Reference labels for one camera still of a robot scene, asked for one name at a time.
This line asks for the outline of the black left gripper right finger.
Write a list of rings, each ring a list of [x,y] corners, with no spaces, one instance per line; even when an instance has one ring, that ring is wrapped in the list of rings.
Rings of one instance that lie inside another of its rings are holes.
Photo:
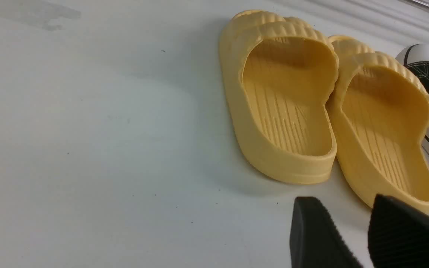
[[[377,194],[368,251],[376,268],[429,268],[429,215],[395,197]]]

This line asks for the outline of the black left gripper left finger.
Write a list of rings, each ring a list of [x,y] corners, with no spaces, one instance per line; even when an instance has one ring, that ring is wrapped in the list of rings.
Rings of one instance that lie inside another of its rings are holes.
[[[362,268],[316,197],[296,197],[290,231],[293,268]]]

